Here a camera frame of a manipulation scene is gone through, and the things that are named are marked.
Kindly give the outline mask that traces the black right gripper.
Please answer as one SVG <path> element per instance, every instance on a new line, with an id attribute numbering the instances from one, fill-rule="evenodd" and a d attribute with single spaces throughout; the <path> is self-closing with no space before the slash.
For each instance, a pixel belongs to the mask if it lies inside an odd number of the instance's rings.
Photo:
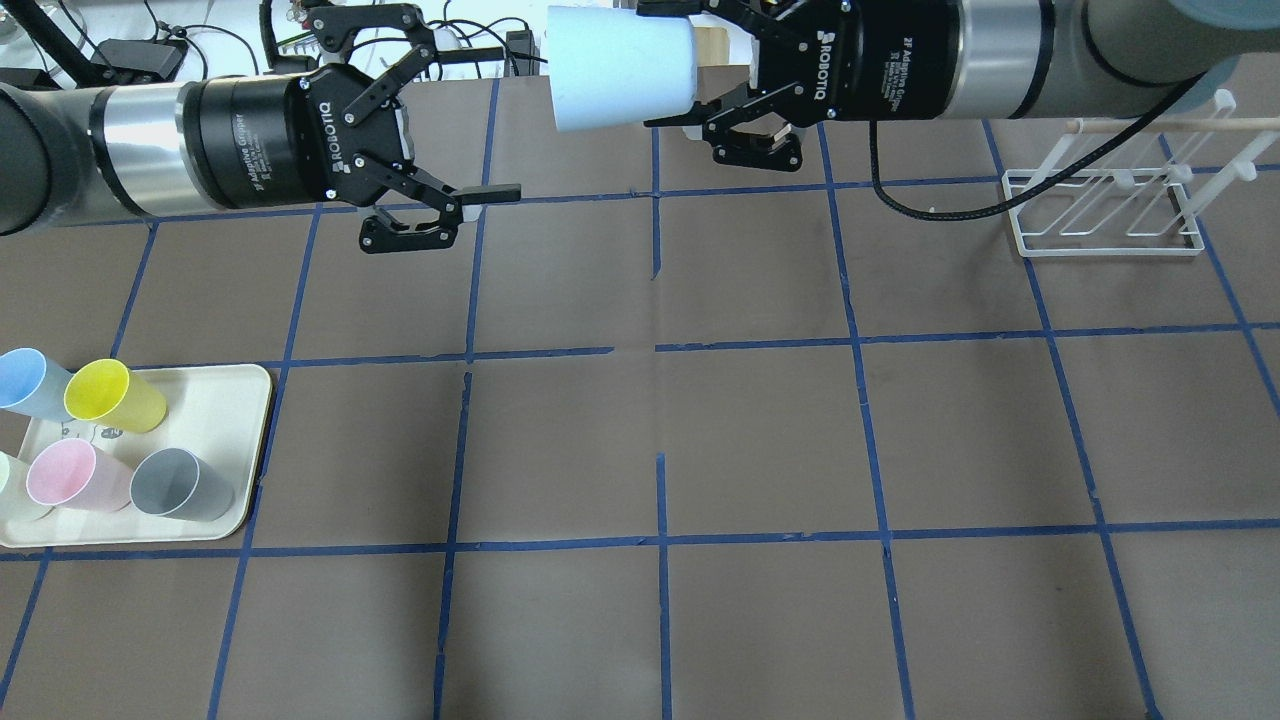
<path id="1" fill-rule="evenodd" d="M 824 120 L 924 120 L 943 114 L 961 49 L 959 1 L 636 1 L 641 18 L 727 20 L 756 40 L 744 82 L 646 128 L 700 131 L 716 163 L 796 172 L 803 141 L 741 124 L 776 115 L 792 126 Z M 771 37 L 771 26 L 783 35 Z"/>

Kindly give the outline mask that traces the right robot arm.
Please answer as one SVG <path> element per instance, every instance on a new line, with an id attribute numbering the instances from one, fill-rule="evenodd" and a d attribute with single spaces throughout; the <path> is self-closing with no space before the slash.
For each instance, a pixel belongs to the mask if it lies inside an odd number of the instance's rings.
<path id="1" fill-rule="evenodd" d="M 754 41 L 749 79 L 657 127 L 719 164 L 794 172 L 831 120 L 1143 117 L 1228 61 L 1276 53 L 1275 1 L 640 1 Z"/>

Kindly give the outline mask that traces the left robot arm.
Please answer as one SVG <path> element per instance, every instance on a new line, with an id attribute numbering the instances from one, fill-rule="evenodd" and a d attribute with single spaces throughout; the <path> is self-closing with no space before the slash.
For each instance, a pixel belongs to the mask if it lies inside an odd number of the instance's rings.
<path id="1" fill-rule="evenodd" d="M 430 67 L 502 49 L 440 49 L 412 4 L 306 9 L 329 63 L 292 74 L 128 85 L 59 36 L 49 54 L 74 88 L 3 86 L 3 233 L 343 202 L 365 252 L 408 252 L 448 249 L 483 206 L 521 199 L 417 167 L 399 100 Z"/>

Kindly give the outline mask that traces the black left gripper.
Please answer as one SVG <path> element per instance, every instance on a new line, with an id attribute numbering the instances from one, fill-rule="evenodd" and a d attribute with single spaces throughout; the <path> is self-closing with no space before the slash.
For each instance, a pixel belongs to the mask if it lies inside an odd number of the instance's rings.
<path id="1" fill-rule="evenodd" d="M 307 74 L 228 77 L 184 87 L 186 155 L 215 208 L 347 202 L 364 208 L 361 251 L 390 254 L 449 249 L 460 227 L 479 222 L 485 208 L 522 199 L 521 184 L 456 188 L 412 165 L 407 111 L 397 95 L 442 61 L 419 6 L 315 6 L 307 19 L 323 50 L 338 56 L 355 50 L 364 29 L 398 31 L 410 50 L 375 79 L 351 65 L 325 65 Z M 365 160 L 357 164 L 357 158 Z M 397 220 L 371 205 L 387 190 L 436 217 L 416 224 Z"/>

